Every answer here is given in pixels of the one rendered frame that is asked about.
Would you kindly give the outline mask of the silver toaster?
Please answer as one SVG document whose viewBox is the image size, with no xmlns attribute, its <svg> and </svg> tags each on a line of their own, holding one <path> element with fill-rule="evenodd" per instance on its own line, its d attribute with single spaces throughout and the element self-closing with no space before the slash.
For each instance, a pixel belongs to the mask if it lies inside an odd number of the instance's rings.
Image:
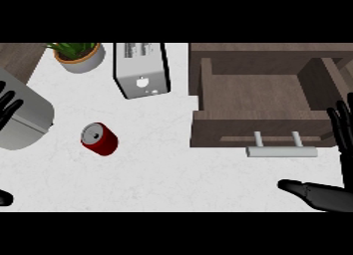
<svg viewBox="0 0 353 255">
<path fill-rule="evenodd" d="M 127 100 L 171 91 L 164 43 L 114 44 L 114 80 Z"/>
</svg>

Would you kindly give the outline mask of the large grey rounded appliance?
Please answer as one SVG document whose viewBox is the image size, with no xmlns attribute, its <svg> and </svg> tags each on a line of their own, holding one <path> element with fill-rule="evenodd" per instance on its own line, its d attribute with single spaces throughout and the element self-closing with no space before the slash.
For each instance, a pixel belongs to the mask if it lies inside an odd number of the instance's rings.
<svg viewBox="0 0 353 255">
<path fill-rule="evenodd" d="M 0 147 L 17 150 L 29 146 L 48 132 L 53 125 L 54 108 L 1 67 L 0 81 L 6 82 L 3 94 L 13 91 L 14 100 L 23 101 L 22 107 L 0 131 Z"/>
</svg>

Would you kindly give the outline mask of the red can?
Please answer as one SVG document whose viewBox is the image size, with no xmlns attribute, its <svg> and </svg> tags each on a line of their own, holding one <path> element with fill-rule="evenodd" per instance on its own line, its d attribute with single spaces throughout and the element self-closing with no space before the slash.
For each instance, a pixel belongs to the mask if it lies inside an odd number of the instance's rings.
<svg viewBox="0 0 353 255">
<path fill-rule="evenodd" d="M 108 156 L 115 152 L 119 140 L 102 123 L 91 123 L 82 129 L 81 144 L 96 154 Z"/>
</svg>

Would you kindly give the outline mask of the grey plant pot orange rim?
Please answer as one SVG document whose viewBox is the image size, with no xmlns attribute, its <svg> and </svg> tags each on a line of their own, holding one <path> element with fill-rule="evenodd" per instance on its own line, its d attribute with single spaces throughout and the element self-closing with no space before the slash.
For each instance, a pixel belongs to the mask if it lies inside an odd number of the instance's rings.
<svg viewBox="0 0 353 255">
<path fill-rule="evenodd" d="M 59 53 L 54 53 L 54 58 L 60 63 L 62 67 L 68 72 L 74 74 L 82 74 L 94 70 L 102 64 L 106 56 L 105 47 L 102 44 L 97 44 L 93 48 L 93 51 L 77 60 L 63 60 L 59 56 Z"/>
</svg>

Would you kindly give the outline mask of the brown wooden cabinet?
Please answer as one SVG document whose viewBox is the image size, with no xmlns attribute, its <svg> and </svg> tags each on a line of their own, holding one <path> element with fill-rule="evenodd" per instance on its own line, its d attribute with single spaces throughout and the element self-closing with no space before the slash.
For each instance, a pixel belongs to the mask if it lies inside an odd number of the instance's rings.
<svg viewBox="0 0 353 255">
<path fill-rule="evenodd" d="M 189 43 L 187 93 L 198 95 L 199 61 L 219 61 L 214 73 L 294 75 L 312 58 L 328 58 L 338 70 L 353 60 L 353 43 Z"/>
</svg>

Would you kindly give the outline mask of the brown wooden drawer front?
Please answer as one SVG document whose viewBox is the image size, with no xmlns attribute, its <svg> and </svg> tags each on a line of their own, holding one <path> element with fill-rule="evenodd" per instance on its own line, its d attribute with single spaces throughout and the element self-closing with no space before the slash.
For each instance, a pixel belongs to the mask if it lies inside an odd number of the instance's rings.
<svg viewBox="0 0 353 255">
<path fill-rule="evenodd" d="M 254 146 L 254 133 L 260 132 L 267 146 L 294 145 L 298 132 L 304 146 L 335 145 L 332 127 L 324 111 L 195 111 L 192 113 L 192 147 Z"/>
</svg>

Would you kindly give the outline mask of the brown wooden drawer box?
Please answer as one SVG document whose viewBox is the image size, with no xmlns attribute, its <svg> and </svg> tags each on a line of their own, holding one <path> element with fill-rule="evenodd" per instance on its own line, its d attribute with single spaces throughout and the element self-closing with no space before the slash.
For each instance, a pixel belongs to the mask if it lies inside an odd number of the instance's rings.
<svg viewBox="0 0 353 255">
<path fill-rule="evenodd" d="M 202 58 L 199 96 L 205 111 L 307 112 L 324 111 L 346 98 L 349 88 L 331 58 L 312 58 L 288 72 L 245 71 L 238 63 Z"/>
</svg>

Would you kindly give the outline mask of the green leafy plant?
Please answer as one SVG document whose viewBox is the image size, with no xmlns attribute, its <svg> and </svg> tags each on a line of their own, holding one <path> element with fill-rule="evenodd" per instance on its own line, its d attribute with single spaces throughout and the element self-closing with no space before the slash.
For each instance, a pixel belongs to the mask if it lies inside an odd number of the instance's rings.
<svg viewBox="0 0 353 255">
<path fill-rule="evenodd" d="M 65 61 L 82 59 L 96 49 L 96 43 L 48 43 L 47 48 Z"/>
</svg>

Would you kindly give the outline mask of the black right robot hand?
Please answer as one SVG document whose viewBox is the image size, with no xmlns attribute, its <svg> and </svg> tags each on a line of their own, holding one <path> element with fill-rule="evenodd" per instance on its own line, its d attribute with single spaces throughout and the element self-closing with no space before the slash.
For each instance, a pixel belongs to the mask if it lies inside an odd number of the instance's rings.
<svg viewBox="0 0 353 255">
<path fill-rule="evenodd" d="M 326 109 L 326 114 L 340 151 L 344 187 L 281 179 L 278 188 L 316 210 L 353 212 L 353 93 L 347 94 L 347 102 L 338 101 L 335 107 Z"/>
</svg>

